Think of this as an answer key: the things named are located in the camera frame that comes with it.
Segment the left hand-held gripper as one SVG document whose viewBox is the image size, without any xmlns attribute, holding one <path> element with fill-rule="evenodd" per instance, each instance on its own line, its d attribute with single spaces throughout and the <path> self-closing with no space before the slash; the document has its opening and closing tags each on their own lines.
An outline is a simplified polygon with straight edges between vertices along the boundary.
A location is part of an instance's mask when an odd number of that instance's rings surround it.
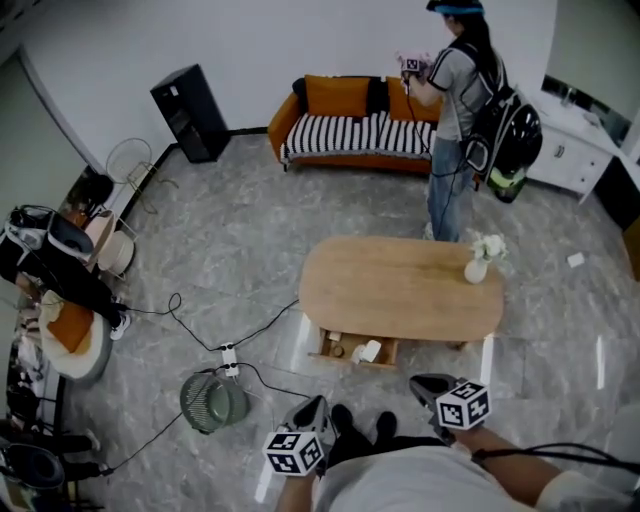
<svg viewBox="0 0 640 512">
<path fill-rule="evenodd" d="M 262 453 L 277 475 L 304 477 L 328 460 L 333 439 L 330 406 L 324 396 L 306 399 L 284 417 L 284 427 L 267 435 Z"/>
</svg>

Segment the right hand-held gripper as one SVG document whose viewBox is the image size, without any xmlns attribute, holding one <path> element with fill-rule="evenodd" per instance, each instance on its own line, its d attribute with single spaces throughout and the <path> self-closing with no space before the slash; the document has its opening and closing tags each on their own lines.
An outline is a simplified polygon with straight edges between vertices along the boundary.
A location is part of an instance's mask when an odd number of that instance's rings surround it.
<svg viewBox="0 0 640 512">
<path fill-rule="evenodd" d="M 454 442 L 454 430 L 472 430 L 491 414 L 490 391 L 481 383 L 449 374 L 424 373 L 412 376 L 409 387 L 435 418 L 434 430 L 446 444 Z"/>
</svg>

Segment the wooden drawer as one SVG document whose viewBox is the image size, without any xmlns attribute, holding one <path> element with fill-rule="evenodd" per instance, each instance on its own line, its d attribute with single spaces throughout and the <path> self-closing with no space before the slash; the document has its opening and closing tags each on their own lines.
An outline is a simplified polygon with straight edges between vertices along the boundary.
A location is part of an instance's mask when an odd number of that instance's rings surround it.
<svg viewBox="0 0 640 512">
<path fill-rule="evenodd" d="M 369 366 L 375 368 L 393 369 L 396 366 L 397 352 L 399 341 L 394 338 L 386 337 L 371 337 L 359 334 L 341 333 L 341 340 L 339 342 L 332 341 L 328 338 L 328 331 L 326 329 L 320 329 L 318 331 L 318 338 L 312 342 L 313 350 L 309 353 L 311 357 L 319 358 L 321 360 L 330 362 L 341 362 L 353 365 Z M 350 360 L 350 356 L 354 348 L 359 344 L 364 344 L 368 340 L 377 340 L 382 344 L 381 351 L 377 356 L 374 363 L 360 363 L 355 364 Z M 332 348 L 336 345 L 340 345 L 344 348 L 345 354 L 342 357 L 334 357 L 332 355 Z"/>
</svg>

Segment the white tissue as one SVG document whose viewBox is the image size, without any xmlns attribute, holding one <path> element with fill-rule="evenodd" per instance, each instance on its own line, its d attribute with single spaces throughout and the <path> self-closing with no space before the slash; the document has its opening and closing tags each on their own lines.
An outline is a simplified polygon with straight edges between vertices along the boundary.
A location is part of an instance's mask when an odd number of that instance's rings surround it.
<svg viewBox="0 0 640 512">
<path fill-rule="evenodd" d="M 359 344 L 354 348 L 350 360 L 355 364 L 374 363 L 381 351 L 381 347 L 382 344 L 379 341 L 368 340 L 366 343 Z"/>
</svg>

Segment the wooden coffee table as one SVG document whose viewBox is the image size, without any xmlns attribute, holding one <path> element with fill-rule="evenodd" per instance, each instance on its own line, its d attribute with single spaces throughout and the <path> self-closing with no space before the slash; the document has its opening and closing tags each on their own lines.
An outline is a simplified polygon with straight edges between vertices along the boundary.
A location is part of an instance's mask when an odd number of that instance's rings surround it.
<svg viewBox="0 0 640 512">
<path fill-rule="evenodd" d="M 304 262 L 298 297 L 327 331 L 466 344 L 495 332 L 504 278 L 494 267 L 472 284 L 468 245 L 411 238 L 334 236 Z"/>
</svg>

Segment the person's left shoe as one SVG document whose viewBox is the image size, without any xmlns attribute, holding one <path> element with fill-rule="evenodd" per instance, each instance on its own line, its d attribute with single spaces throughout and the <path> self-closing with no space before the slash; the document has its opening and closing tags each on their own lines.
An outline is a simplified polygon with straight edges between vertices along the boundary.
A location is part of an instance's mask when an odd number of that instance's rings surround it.
<svg viewBox="0 0 640 512">
<path fill-rule="evenodd" d="M 353 415 L 343 404 L 336 404 L 332 407 L 331 420 L 339 435 L 346 434 L 353 428 Z"/>
</svg>

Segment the person's leg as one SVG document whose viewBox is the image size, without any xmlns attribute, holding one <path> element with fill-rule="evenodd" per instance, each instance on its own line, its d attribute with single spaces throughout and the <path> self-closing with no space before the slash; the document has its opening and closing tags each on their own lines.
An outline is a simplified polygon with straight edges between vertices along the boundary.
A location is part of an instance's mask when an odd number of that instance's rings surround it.
<svg viewBox="0 0 640 512">
<path fill-rule="evenodd" d="M 348 460 L 367 457 L 374 452 L 374 446 L 369 439 L 357 430 L 340 434 L 332 446 L 326 469 L 337 466 Z"/>
<path fill-rule="evenodd" d="M 448 444 L 433 436 L 395 436 L 377 440 L 373 448 L 376 453 L 388 453 L 417 447 L 448 447 Z"/>
</svg>

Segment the white power strip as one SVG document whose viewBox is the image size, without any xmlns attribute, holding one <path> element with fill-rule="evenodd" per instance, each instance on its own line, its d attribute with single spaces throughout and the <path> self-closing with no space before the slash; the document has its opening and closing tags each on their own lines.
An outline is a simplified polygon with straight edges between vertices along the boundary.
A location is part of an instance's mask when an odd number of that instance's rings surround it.
<svg viewBox="0 0 640 512">
<path fill-rule="evenodd" d="M 240 373 L 237 353 L 235 349 L 234 343 L 229 343 L 226 345 L 222 345 L 220 347 L 221 355 L 222 355 L 222 369 L 225 372 L 225 375 L 229 378 L 237 377 Z"/>
</svg>

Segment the cream round basin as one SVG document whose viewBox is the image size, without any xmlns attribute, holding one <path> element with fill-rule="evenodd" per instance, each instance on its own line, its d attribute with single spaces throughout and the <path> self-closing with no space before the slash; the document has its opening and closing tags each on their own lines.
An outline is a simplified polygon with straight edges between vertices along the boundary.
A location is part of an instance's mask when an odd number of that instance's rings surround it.
<svg viewBox="0 0 640 512">
<path fill-rule="evenodd" d="M 123 274 L 131 263 L 135 243 L 123 231 L 115 231 L 103 247 L 98 257 L 98 267 L 114 275 Z"/>
</svg>

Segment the white vanity cabinet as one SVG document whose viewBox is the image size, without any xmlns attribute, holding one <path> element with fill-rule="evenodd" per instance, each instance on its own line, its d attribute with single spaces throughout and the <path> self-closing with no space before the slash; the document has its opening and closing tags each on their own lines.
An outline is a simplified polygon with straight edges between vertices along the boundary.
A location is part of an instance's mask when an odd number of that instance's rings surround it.
<svg viewBox="0 0 640 512">
<path fill-rule="evenodd" d="M 539 91 L 531 97 L 539 113 L 543 144 L 527 177 L 554 185 L 580 196 L 593 191 L 619 148 L 604 130 L 599 118 L 576 105 Z"/>
</svg>

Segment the striped black white blanket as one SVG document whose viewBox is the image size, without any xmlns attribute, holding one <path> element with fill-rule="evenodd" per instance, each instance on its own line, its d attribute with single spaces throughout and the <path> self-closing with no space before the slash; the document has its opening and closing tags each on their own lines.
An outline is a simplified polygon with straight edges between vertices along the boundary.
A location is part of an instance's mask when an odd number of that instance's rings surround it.
<svg viewBox="0 0 640 512">
<path fill-rule="evenodd" d="M 306 113 L 276 145 L 276 155 L 286 164 L 298 158 L 321 156 L 429 159 L 435 141 L 435 125 L 393 120 L 387 112 L 363 118 Z"/>
</svg>

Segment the pink round basin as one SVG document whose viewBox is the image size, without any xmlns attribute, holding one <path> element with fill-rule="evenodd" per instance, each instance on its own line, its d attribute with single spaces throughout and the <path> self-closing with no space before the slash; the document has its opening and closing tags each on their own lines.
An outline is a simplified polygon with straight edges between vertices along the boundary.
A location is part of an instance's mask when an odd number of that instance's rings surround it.
<svg viewBox="0 0 640 512">
<path fill-rule="evenodd" d="M 98 213 L 86 226 L 85 233 L 89 236 L 94 246 L 87 263 L 90 269 L 97 264 L 101 252 L 115 232 L 115 227 L 116 217 L 110 210 L 104 210 Z"/>
</svg>

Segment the orange sofa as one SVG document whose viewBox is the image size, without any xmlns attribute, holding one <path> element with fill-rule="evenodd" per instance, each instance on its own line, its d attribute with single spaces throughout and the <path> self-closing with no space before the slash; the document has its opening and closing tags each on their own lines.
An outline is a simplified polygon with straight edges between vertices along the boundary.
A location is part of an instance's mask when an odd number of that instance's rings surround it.
<svg viewBox="0 0 640 512">
<path fill-rule="evenodd" d="M 272 118 L 267 133 L 274 154 L 284 168 L 293 165 L 319 165 L 349 168 L 368 168 L 396 172 L 413 172 L 428 174 L 431 172 L 431 149 L 429 159 L 407 159 L 391 156 L 321 156 L 298 158 L 291 163 L 283 163 L 276 155 L 276 145 L 284 140 L 285 135 L 301 116 L 308 112 L 307 94 L 304 77 L 292 84 L 292 92 Z"/>
</svg>

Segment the black cushion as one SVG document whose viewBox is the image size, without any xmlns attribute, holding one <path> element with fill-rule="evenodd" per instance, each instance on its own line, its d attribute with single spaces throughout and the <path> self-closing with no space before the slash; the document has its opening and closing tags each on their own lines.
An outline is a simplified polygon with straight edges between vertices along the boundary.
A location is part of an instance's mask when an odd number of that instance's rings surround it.
<svg viewBox="0 0 640 512">
<path fill-rule="evenodd" d="M 381 77 L 370 77 L 367 89 L 366 115 L 389 111 L 388 83 Z"/>
</svg>

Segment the black floor cabinet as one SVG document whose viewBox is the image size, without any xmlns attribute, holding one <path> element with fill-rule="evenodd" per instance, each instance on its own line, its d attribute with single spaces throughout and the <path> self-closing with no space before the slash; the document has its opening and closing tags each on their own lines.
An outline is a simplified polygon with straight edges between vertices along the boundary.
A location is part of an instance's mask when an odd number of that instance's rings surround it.
<svg viewBox="0 0 640 512">
<path fill-rule="evenodd" d="M 186 158 L 215 162 L 231 135 L 200 65 L 171 73 L 150 93 Z"/>
</svg>

